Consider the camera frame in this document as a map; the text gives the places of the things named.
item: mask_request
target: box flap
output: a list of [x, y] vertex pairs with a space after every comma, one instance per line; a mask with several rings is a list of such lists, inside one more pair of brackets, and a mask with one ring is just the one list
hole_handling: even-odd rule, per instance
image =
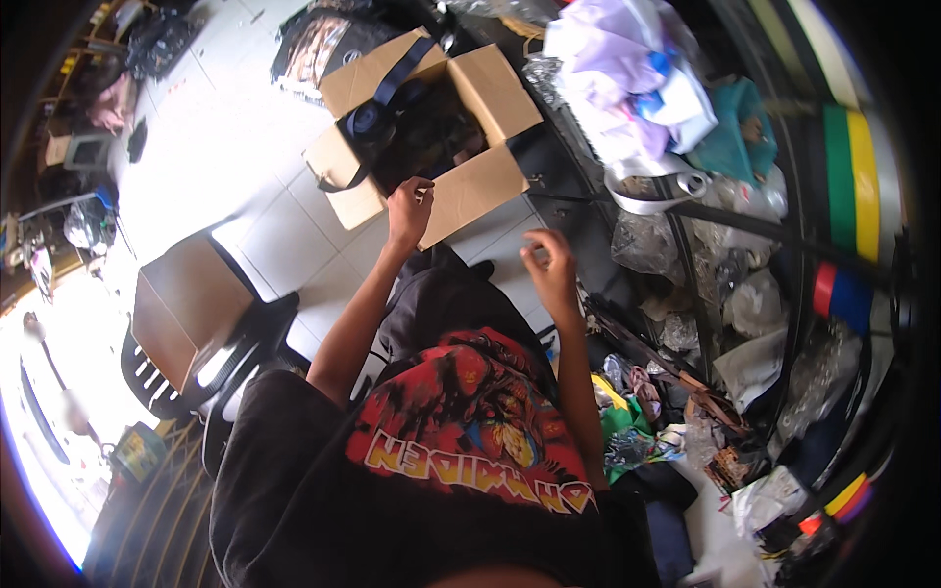
[[[315, 178], [324, 178], [339, 187], [348, 185], [359, 170], [359, 159], [335, 124], [304, 151], [304, 160]], [[346, 230], [355, 229], [386, 207], [386, 195], [373, 176], [355, 188], [335, 194], [327, 192], [327, 199]]]
[[492, 146], [435, 179], [435, 204], [419, 248], [429, 248], [528, 189], [510, 150]]
[[140, 268], [131, 333], [182, 392], [253, 300], [206, 238], [189, 237]]
[[[502, 140], [519, 135], [542, 122], [542, 115], [496, 45], [481, 47], [455, 57], [448, 67], [452, 78], [463, 78], [461, 81], [466, 81], [474, 88]], [[455, 84], [460, 85], [460, 82], [455, 80]], [[476, 112], [474, 114], [480, 120], [481, 126], [485, 126], [487, 117], [481, 117]], [[490, 140], [491, 129], [485, 126], [485, 131], [487, 139]]]
[[[334, 117], [339, 118], [366, 102], [375, 94], [379, 82], [386, 77], [392, 66], [402, 58], [418, 37], [429, 37], [423, 28], [416, 28], [404, 35], [379, 45], [373, 51], [359, 59], [350, 61], [320, 81], [320, 93], [327, 108]], [[418, 67], [408, 77], [437, 77], [440, 74], [437, 65], [447, 61], [444, 52], [437, 45], [431, 48], [419, 62]]]

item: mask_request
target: black chair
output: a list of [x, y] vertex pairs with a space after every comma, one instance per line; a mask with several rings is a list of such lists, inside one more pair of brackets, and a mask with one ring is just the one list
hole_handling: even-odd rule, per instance
[[252, 370], [255, 367], [287, 367], [306, 372], [310, 363], [288, 347], [284, 340], [297, 316], [299, 294], [291, 292], [278, 300], [264, 302], [229, 251], [208, 236], [208, 231], [207, 238], [254, 298], [225, 345], [226, 349], [232, 349], [225, 363], [208, 385], [203, 387], [193, 382], [187, 387], [186, 394], [181, 394], [144, 354], [128, 326], [121, 348], [120, 366], [131, 392], [159, 419], [190, 418], [201, 405], [216, 397], [206, 419], [202, 446], [203, 466], [215, 478], [232, 425], [222, 418], [222, 410]]

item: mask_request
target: black strap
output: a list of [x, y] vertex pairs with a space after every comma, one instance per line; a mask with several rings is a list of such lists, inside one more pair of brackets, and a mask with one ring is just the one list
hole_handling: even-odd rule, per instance
[[[396, 91], [433, 46], [435, 46], [435, 40], [433, 39], [428, 37], [416, 39], [412, 46], [408, 48], [406, 54], [391, 67], [386, 76], [379, 82], [372, 100], [357, 106], [346, 115], [343, 125], [349, 138], [356, 140], [360, 135], [375, 135], [376, 126], [389, 124], [391, 117], [388, 110], [390, 104], [396, 102], [394, 100]], [[371, 165], [363, 164], [359, 166], [359, 169], [345, 187], [335, 186], [328, 182], [326, 178], [320, 178], [318, 186], [321, 190], [330, 194], [355, 188], [370, 174], [370, 168]]]
[[345, 188], [338, 188], [332, 183], [327, 181], [327, 178], [320, 178], [320, 182], [317, 186], [324, 192], [329, 192], [330, 194], [336, 194], [337, 192], [342, 192], [343, 190], [349, 190], [350, 188], [355, 188], [366, 179], [366, 176], [369, 175], [369, 168], [367, 166], [359, 166], [359, 169], [356, 170], [356, 173], [353, 175], [353, 179], [349, 181]]

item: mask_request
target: red tape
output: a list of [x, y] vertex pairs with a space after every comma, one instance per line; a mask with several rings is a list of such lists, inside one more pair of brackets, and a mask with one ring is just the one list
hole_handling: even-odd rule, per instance
[[833, 283], [837, 280], [837, 267], [830, 262], [821, 262], [817, 266], [817, 279], [814, 282], [814, 312], [826, 318], [830, 316], [830, 298], [833, 297]]

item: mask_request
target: green cloth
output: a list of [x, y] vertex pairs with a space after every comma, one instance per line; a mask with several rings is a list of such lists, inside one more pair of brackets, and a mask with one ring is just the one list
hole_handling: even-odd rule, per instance
[[846, 109], [823, 107], [827, 191], [830, 201], [830, 240], [848, 253], [856, 252], [856, 191]]
[[653, 435], [653, 429], [650, 428], [650, 424], [644, 418], [644, 412], [641, 410], [637, 398], [631, 396], [625, 400], [628, 401], [630, 410], [611, 406], [601, 416], [601, 436], [606, 444], [611, 435], [628, 427], [636, 427], [638, 431]]

